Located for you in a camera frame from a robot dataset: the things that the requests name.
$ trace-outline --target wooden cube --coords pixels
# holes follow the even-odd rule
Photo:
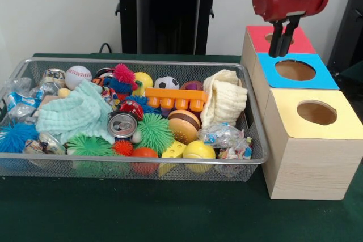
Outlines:
[[[246,67],[250,78],[253,77],[257,53],[268,53],[273,26],[247,26],[244,36],[241,64]],[[316,53],[301,27],[293,35],[290,53]]]
[[[258,53],[252,85],[262,120],[271,88],[339,89],[319,55],[305,53],[278,58]]]
[[[271,89],[264,117],[272,199],[343,199],[363,157],[363,125],[343,93]]]

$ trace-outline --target washcloth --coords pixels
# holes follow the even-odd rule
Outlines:
[[[39,110],[36,129],[47,131],[62,144],[76,135],[102,137],[113,144],[107,131],[112,107],[101,97],[102,87],[83,80],[65,99],[53,100]]]
[[[206,78],[203,90],[208,93],[208,100],[200,114],[202,128],[207,128],[213,122],[236,125],[247,101],[247,89],[238,84],[236,72],[225,69]]]

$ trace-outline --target squishy hamburger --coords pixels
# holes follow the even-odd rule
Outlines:
[[[169,114],[169,128],[174,139],[187,145],[198,139],[199,119],[187,110],[176,110]]]

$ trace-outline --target baseball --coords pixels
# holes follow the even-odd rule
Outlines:
[[[72,66],[66,72],[65,82],[70,90],[74,90],[83,80],[91,81],[91,72],[81,65]]]

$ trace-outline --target mint green cloth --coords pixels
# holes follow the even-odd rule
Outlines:
[[[62,144],[79,134],[102,137],[113,144],[115,138],[107,131],[112,108],[101,92],[102,87],[83,80],[68,97],[53,100],[39,110],[37,131],[49,132]]]

